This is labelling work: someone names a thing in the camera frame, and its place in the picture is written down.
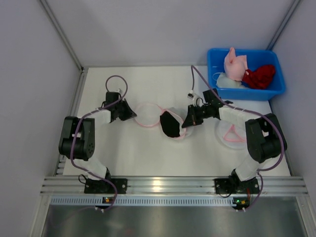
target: gray wall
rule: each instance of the gray wall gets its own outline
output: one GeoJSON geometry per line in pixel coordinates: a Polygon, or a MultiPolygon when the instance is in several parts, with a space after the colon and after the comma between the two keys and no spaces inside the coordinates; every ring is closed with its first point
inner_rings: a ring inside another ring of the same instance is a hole
{"type": "Polygon", "coordinates": [[[47,0],[84,66],[205,64],[265,49],[292,0],[47,0]]]}
{"type": "Polygon", "coordinates": [[[29,232],[79,72],[36,0],[0,0],[0,230],[29,232]]]}
{"type": "Polygon", "coordinates": [[[316,208],[315,10],[315,0],[304,0],[275,47],[287,91],[273,100],[273,108],[287,138],[293,171],[304,177],[314,208],[316,208]]]}

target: purple cable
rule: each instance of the purple cable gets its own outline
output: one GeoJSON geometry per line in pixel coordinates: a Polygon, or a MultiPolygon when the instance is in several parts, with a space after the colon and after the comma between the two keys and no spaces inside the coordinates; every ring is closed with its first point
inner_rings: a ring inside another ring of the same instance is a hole
{"type": "Polygon", "coordinates": [[[110,205],[106,210],[109,210],[109,209],[111,209],[111,208],[113,207],[113,205],[114,205],[114,203],[115,203],[115,201],[116,201],[116,199],[117,199],[117,196],[118,196],[118,190],[117,190],[117,188],[115,187],[115,185],[114,185],[111,181],[109,181],[109,180],[107,180],[107,179],[105,179],[105,178],[103,178],[103,177],[100,177],[100,176],[98,176],[98,175],[96,175],[96,174],[90,172],[90,171],[87,170],[86,168],[83,168],[83,167],[80,167],[80,166],[76,165],[75,162],[74,162],[74,147],[75,147],[75,143],[76,143],[76,139],[77,139],[77,135],[78,135],[78,132],[79,132],[80,125],[81,125],[82,121],[83,121],[86,117],[88,117],[89,115],[95,114],[95,113],[97,113],[97,112],[99,112],[99,111],[101,111],[101,110],[106,110],[108,107],[110,107],[110,106],[116,104],[117,102],[121,101],[121,100],[125,97],[125,95],[126,95],[126,93],[127,93],[127,90],[128,90],[128,85],[127,85],[126,80],[125,80],[123,77],[118,76],[118,75],[110,76],[110,77],[106,80],[105,85],[107,85],[107,82],[108,82],[109,79],[114,78],[114,77],[121,78],[121,79],[124,81],[124,83],[125,83],[125,85],[126,85],[126,90],[125,90],[124,94],[123,94],[118,100],[116,100],[115,102],[110,103],[110,104],[108,104],[108,105],[106,105],[106,106],[104,106],[104,107],[100,107],[100,108],[98,108],[97,110],[94,110],[94,111],[92,111],[92,112],[90,112],[90,113],[88,113],[88,114],[86,114],[86,115],[84,115],[84,116],[81,117],[81,119],[79,120],[78,125],[77,125],[77,127],[76,127],[76,130],[75,130],[75,133],[74,133],[73,143],[72,143],[71,149],[70,149],[70,161],[71,161],[71,164],[72,164],[75,168],[81,169],[81,170],[87,172],[88,174],[92,175],[93,177],[95,177],[95,178],[97,178],[97,179],[100,179],[100,180],[103,180],[104,182],[110,184],[110,185],[114,188],[115,194],[114,194],[113,201],[112,201],[111,205],[110,205]]]}
{"type": "Polygon", "coordinates": [[[213,92],[213,94],[216,96],[217,99],[219,99],[219,101],[220,101],[222,104],[228,106],[228,107],[231,108],[231,109],[235,109],[235,110],[239,110],[239,111],[245,111],[245,112],[247,112],[247,113],[251,113],[251,114],[254,114],[254,115],[258,115],[258,116],[264,118],[264,119],[272,126],[273,130],[276,132],[276,134],[277,134],[277,136],[278,136],[278,138],[279,138],[279,140],[280,140],[280,143],[281,143],[281,154],[280,154],[280,157],[279,157],[278,161],[277,161],[274,165],[272,165],[271,167],[266,168],[266,169],[258,169],[258,171],[269,171],[269,170],[272,170],[272,169],[276,168],[276,167],[281,163],[282,158],[283,158],[283,156],[284,156],[284,144],[283,144],[283,139],[282,139],[282,136],[281,136],[279,130],[278,130],[277,127],[272,123],[272,121],[271,121],[270,119],[268,119],[265,115],[262,115],[262,114],[259,113],[259,112],[252,111],[252,110],[244,110],[244,109],[241,109],[241,108],[238,108],[238,107],[234,107],[234,106],[232,106],[232,105],[230,105],[230,104],[227,104],[225,101],[223,101],[223,100],[221,99],[221,97],[219,97],[219,96],[216,94],[216,92],[215,92],[215,91],[213,90],[213,88],[208,84],[208,82],[207,82],[206,79],[203,77],[203,75],[198,71],[198,69],[197,69],[195,66],[191,65],[191,70],[193,70],[193,69],[197,72],[197,74],[198,74],[198,75],[201,77],[201,79],[205,82],[205,84],[207,85],[207,87],[213,92]]]}
{"type": "Polygon", "coordinates": [[[192,80],[193,80],[193,82],[192,82],[192,90],[194,90],[194,85],[195,85],[195,79],[194,79],[194,72],[193,72],[193,67],[191,66],[191,73],[192,73],[192,80]]]}
{"type": "Polygon", "coordinates": [[[261,187],[260,187],[260,190],[259,190],[259,193],[257,195],[257,197],[255,198],[255,200],[252,202],[252,204],[250,204],[250,206],[247,208],[247,210],[249,210],[249,208],[251,208],[256,202],[257,200],[259,199],[261,193],[262,193],[262,190],[263,190],[263,177],[261,174],[259,174],[259,172],[257,173],[260,177],[260,180],[261,180],[261,187]]]}

